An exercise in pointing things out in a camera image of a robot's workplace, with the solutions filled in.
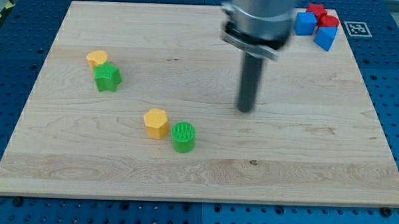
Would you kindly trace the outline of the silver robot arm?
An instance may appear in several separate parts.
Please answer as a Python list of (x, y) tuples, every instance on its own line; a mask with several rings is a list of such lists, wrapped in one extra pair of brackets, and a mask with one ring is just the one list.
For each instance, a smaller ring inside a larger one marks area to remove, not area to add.
[(227, 0), (221, 39), (257, 58), (275, 60), (287, 43), (298, 0)]

